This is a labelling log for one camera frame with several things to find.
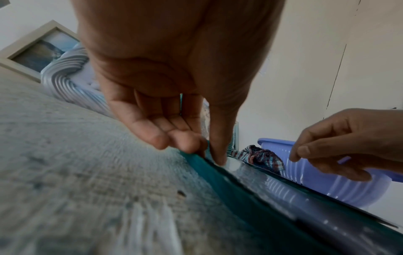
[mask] crumpled cloth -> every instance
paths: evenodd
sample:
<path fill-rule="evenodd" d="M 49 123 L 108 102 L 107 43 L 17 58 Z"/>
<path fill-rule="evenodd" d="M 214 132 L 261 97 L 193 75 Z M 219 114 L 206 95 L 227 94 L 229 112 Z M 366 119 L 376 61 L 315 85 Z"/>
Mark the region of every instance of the crumpled cloth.
<path fill-rule="evenodd" d="M 231 150 L 230 155 L 245 163 L 258 166 L 275 174 L 280 174 L 281 171 L 285 170 L 283 161 L 274 152 L 256 147 L 255 145 L 250 145 L 241 151 Z"/>

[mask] wooden surface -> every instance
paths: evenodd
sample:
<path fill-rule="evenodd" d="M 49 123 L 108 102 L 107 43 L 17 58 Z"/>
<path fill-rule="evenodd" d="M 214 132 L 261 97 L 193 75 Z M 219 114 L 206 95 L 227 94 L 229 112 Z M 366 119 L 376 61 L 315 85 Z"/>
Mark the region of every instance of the wooden surface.
<path fill-rule="evenodd" d="M 125 210 L 163 201 L 185 254 L 267 254 L 270 240 L 176 150 L 155 151 L 117 121 L 7 77 L 0 72 L 0 254 L 100 254 Z"/>

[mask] picture frame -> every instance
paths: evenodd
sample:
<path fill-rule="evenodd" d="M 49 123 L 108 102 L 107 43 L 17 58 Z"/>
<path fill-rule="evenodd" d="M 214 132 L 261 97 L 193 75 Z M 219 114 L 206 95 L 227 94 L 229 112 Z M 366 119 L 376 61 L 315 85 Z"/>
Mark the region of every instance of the picture frame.
<path fill-rule="evenodd" d="M 74 43 L 79 43 L 77 34 L 52 20 L 1 50 L 0 66 L 40 82 L 41 70 Z"/>

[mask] black line on wall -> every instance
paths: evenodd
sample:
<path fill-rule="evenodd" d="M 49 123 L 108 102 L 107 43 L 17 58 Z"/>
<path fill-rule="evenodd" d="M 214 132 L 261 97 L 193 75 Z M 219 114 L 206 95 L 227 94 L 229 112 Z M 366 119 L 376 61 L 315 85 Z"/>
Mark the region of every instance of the black line on wall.
<path fill-rule="evenodd" d="M 329 101 L 327 102 L 326 109 L 329 107 L 330 99 L 332 98 L 332 93 L 333 93 L 333 90 L 334 90 L 334 88 L 335 88 L 337 76 L 339 75 L 339 71 L 340 71 L 340 67 L 341 67 L 341 62 L 343 62 L 344 52 L 345 52 L 345 49 L 346 49 L 346 48 L 347 48 L 347 44 L 344 46 L 343 55 L 341 56 L 341 60 L 340 60 L 340 64 L 339 64 L 339 69 L 337 69 L 337 74 L 336 74 L 335 82 L 333 82 L 332 91 L 330 92 Z"/>

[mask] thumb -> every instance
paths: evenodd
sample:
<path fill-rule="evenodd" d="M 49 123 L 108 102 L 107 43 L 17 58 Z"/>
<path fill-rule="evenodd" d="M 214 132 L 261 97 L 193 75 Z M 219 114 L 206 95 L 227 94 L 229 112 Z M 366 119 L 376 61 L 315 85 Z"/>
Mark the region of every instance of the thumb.
<path fill-rule="evenodd" d="M 301 158 L 328 158 L 346 154 L 371 154 L 373 138 L 360 133 L 349 133 L 322 138 L 301 145 L 297 154 Z"/>
<path fill-rule="evenodd" d="M 215 163 L 220 166 L 227 162 L 227 149 L 233 138 L 238 110 L 239 107 L 228 111 L 210 104 L 210 152 Z"/>

